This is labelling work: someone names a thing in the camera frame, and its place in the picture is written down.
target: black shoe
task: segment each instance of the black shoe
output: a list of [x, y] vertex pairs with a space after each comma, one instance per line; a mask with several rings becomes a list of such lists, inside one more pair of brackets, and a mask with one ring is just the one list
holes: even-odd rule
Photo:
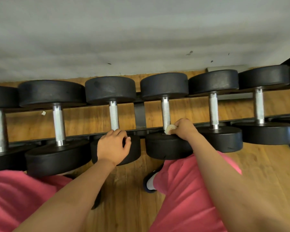
[[157, 172], [159, 172], [161, 169], [162, 169], [162, 167], [163, 167], [163, 164], [159, 167], [159, 168], [157, 168], [155, 171], [153, 171], [153, 172], [151, 172], [150, 174], [148, 174], [146, 177], [144, 177], [144, 179], [143, 179], [143, 189], [147, 192], [147, 193], [154, 193], [154, 192], [156, 192], [157, 190], [150, 190], [150, 189], [148, 189], [147, 188], [147, 182], [148, 182], [148, 180], [155, 174], [155, 173], [157, 173]]
[[91, 210], [96, 209], [100, 205], [100, 203], [101, 203], [101, 190], [99, 191], [96, 197], [95, 203], [93, 204], [93, 207], [91, 208]]

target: left hand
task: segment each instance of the left hand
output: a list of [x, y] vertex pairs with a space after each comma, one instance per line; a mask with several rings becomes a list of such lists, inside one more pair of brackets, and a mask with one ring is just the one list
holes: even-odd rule
[[[123, 139], [126, 141], [124, 147], [122, 147]], [[110, 130], [98, 142], [98, 160], [109, 160], [116, 166], [129, 154], [130, 147], [131, 138], [127, 136], [126, 131], [120, 129]]]

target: white sock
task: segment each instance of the white sock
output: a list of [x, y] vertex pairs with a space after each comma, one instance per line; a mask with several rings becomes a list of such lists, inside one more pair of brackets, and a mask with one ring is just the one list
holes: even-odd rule
[[155, 178], [155, 175], [157, 174], [158, 172], [156, 172], [154, 175], [151, 176], [151, 178], [147, 181], [146, 183], [146, 186], [149, 190], [155, 190], [156, 188], [154, 187], [154, 178]]

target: forearm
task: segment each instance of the forearm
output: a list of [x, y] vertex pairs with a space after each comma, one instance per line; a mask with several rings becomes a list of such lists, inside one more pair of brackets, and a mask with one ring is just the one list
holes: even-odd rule
[[258, 231], [258, 221], [280, 216], [198, 132], [188, 139], [211, 199], [228, 231]]
[[99, 160], [58, 191], [14, 231], [78, 231], [114, 167], [107, 160]]

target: dumbbell handle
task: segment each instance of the dumbbell handle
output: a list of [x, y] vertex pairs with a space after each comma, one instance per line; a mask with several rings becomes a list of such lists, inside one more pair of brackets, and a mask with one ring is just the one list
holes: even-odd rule
[[111, 119], [111, 129], [112, 130], [119, 129], [118, 108], [117, 102], [115, 101], [109, 102], [109, 116]]
[[211, 129], [217, 130], [219, 128], [217, 93], [209, 94], [208, 105], [209, 105], [209, 119], [211, 123]]
[[61, 105], [53, 106], [53, 116], [54, 116], [56, 144], [58, 147], [60, 147], [66, 143], [65, 120], [63, 117], [63, 110]]
[[263, 89], [256, 88], [254, 91], [254, 113], [258, 124], [264, 124]]
[[170, 105], [168, 97], [161, 98], [161, 109], [162, 109], [163, 130], [165, 131], [166, 128], [171, 124]]
[[9, 148], [8, 131], [6, 128], [5, 113], [0, 110], [0, 152], [6, 152]]

